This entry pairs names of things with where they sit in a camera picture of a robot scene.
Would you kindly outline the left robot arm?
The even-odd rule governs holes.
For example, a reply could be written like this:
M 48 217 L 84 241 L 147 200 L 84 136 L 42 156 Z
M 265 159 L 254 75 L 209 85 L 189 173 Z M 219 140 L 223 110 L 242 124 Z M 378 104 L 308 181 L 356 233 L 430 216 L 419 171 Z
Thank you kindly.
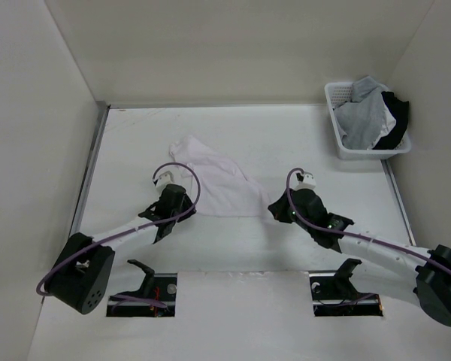
M 105 296 L 118 251 L 134 253 L 140 247 L 157 244 L 177 223 L 196 213 L 197 202 L 182 186 L 169 184 L 133 221 L 95 236 L 74 233 L 38 289 L 80 314 L 90 313 Z

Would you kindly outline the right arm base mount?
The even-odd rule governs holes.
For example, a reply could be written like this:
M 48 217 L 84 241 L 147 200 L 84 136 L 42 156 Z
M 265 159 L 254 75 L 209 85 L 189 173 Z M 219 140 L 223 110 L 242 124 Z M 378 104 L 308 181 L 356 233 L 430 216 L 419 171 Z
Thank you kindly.
M 309 274 L 315 317 L 383 316 L 380 297 L 358 292 L 350 281 L 361 264 L 359 259 L 347 259 L 338 270 Z

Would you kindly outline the pale pink tank top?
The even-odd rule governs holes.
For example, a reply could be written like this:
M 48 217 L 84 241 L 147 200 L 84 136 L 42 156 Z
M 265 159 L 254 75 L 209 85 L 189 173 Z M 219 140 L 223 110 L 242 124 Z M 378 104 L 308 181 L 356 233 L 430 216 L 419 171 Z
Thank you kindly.
M 265 217 L 270 198 L 265 188 L 232 159 L 186 136 L 169 147 L 175 162 L 198 176 L 201 195 L 197 212 L 212 217 Z

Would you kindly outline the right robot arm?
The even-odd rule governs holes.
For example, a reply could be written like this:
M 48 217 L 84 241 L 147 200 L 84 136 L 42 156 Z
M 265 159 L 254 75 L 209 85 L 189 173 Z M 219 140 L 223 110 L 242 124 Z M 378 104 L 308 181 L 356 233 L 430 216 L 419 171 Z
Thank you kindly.
M 336 271 L 335 292 L 379 293 L 421 308 L 430 318 L 451 327 L 451 249 L 396 244 L 358 233 L 350 218 L 326 210 L 309 189 L 287 189 L 268 206 L 273 218 L 295 223 L 321 247 L 349 258 Z

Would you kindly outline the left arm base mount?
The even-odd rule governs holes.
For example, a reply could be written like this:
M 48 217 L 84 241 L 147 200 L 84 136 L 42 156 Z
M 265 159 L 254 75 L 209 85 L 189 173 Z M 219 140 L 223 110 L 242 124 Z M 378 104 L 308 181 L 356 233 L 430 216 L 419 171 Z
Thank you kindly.
M 157 273 L 129 259 L 110 279 L 107 317 L 174 317 L 178 274 Z

